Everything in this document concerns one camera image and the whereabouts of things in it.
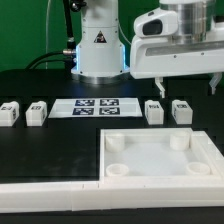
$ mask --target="round hole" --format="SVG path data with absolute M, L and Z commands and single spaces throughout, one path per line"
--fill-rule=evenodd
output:
M 124 164 L 112 164 L 106 168 L 108 177 L 122 177 L 126 176 L 128 172 L 129 168 Z
M 207 164 L 200 162 L 189 163 L 186 167 L 187 175 L 191 176 L 199 176 L 199 175 L 209 175 L 211 173 L 211 169 Z

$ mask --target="green background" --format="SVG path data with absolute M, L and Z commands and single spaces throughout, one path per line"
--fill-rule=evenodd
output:
M 48 0 L 0 1 L 0 71 L 25 68 L 30 61 L 45 53 L 47 3 Z M 135 18 L 158 6 L 159 0 L 119 0 L 120 23 L 129 40 L 134 36 Z M 224 14 L 223 0 L 217 0 L 216 14 Z M 75 38 L 79 42 L 80 13 L 73 13 L 72 17 Z M 66 48 L 62 0 L 52 0 L 49 40 L 49 51 Z M 130 48 L 126 46 L 128 56 Z M 60 63 L 49 67 L 52 66 L 63 67 Z

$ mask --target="black cable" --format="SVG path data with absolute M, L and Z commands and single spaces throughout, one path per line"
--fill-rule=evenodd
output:
M 63 4 L 64 4 L 67 36 L 68 38 L 72 38 L 74 36 L 73 36 L 73 29 L 72 29 L 72 19 L 71 19 L 71 13 L 70 13 L 69 0 L 63 0 Z
M 48 62 L 65 62 L 65 61 L 63 59 L 43 60 L 43 61 L 39 61 L 37 64 L 35 64 L 32 69 L 36 69 L 36 67 L 38 65 L 43 64 L 43 63 L 48 63 Z
M 30 69 L 33 65 L 35 65 L 38 61 L 44 59 L 44 58 L 48 58 L 50 56 L 54 56 L 54 55 L 59 55 L 59 54 L 63 54 L 62 51 L 55 51 L 55 52 L 50 52 L 47 54 L 44 54 L 38 58 L 36 58 L 35 60 L 33 60 L 29 65 L 27 65 L 27 67 L 25 69 Z

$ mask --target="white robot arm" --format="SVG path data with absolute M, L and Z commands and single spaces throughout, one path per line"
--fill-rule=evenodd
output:
M 214 73 L 214 93 L 224 71 L 224 24 L 215 24 L 214 9 L 215 0 L 160 0 L 160 8 L 137 18 L 132 76 L 159 83 L 166 76 Z
M 73 8 L 80 10 L 77 2 L 73 1 Z M 81 14 L 82 40 L 76 48 L 72 77 L 94 84 L 117 81 L 129 72 L 125 47 L 119 40 L 118 0 L 86 0 Z

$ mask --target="black label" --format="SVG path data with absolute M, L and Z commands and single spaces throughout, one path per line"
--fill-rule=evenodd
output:
M 41 106 L 33 106 L 32 108 L 31 108 L 31 110 L 40 110 L 41 109 Z
M 180 109 L 183 109 L 183 108 L 187 108 L 187 105 L 179 104 L 179 105 L 177 105 L 177 107 L 180 108 Z
M 76 103 L 75 103 L 76 107 L 85 107 L 85 106 L 92 107 L 94 105 L 95 105 L 95 100 L 76 100 Z
M 149 105 L 149 108 L 150 109 L 159 109 L 159 106 L 158 105 Z
M 13 116 L 13 120 L 15 120 L 16 119 L 16 109 L 13 110 L 12 116 Z
M 107 41 L 106 41 L 106 39 L 105 39 L 105 37 L 104 37 L 104 35 L 103 35 L 103 33 L 100 31 L 99 32 L 99 34 L 97 35 L 97 37 L 96 37 L 96 39 L 95 39 L 95 41 L 94 41 L 94 43 L 107 43 Z
M 120 115 L 120 108 L 100 108 L 100 115 Z
M 88 116 L 88 115 L 93 115 L 94 109 L 93 108 L 75 108 L 73 110 L 73 115 L 75 116 Z
M 11 109 L 12 109 L 12 107 L 2 107 L 1 110 L 11 110 Z
M 100 100 L 100 106 L 119 106 L 118 99 Z

